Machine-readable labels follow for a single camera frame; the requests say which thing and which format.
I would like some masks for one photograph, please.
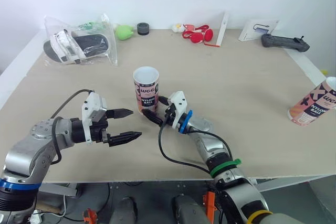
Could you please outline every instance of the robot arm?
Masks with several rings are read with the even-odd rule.
[[[212,123],[194,116],[191,110],[186,112],[187,102],[182,91],[173,93],[169,98],[159,97],[159,101],[169,106],[164,120],[149,110],[142,110],[143,114],[160,127],[168,124],[179,133],[188,134],[194,140],[200,156],[214,179],[219,203],[227,223],[300,223],[286,215],[273,215],[268,210],[262,194],[237,167],[240,160],[233,160],[229,146],[213,133]]]
[[[26,223],[35,209],[36,196],[51,164],[61,159],[60,150],[75,143],[95,141],[109,146],[128,143],[141,132],[124,132],[111,136],[106,132],[107,119],[122,118],[133,112],[107,110],[100,95],[91,92],[78,118],[47,119],[35,124],[30,133],[8,152],[0,178],[0,224]]]

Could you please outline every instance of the printed label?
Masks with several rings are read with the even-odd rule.
[[[291,107],[289,115],[293,122],[305,126],[334,107],[336,107],[336,91],[324,81]]]
[[[134,82],[139,111],[149,109],[155,112],[159,101],[159,81],[150,84]]]

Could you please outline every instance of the green toy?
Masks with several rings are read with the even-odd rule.
[[[133,34],[133,27],[128,25],[118,26],[115,31],[115,35],[119,40],[129,39]]]

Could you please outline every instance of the white toy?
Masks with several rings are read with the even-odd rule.
[[[183,33],[185,28],[183,24],[175,24],[172,26],[172,30],[174,33]]]

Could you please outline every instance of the blue ring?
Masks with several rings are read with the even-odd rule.
[[[5,187],[5,188],[9,188],[9,189],[13,189],[13,190],[34,190],[34,189],[38,189],[41,186],[42,183],[40,184],[29,184],[29,185],[25,185],[25,184],[14,184],[14,183],[10,183],[7,182],[3,179],[0,180],[0,187]]]
[[[183,134],[184,129],[187,126],[187,123],[189,122],[189,119],[191,118],[192,115],[193,115],[193,111],[189,110],[188,115],[186,116],[186,118],[185,118],[185,120],[184,120],[184,122],[183,122],[183,124],[182,124],[182,126],[180,128],[180,133]]]

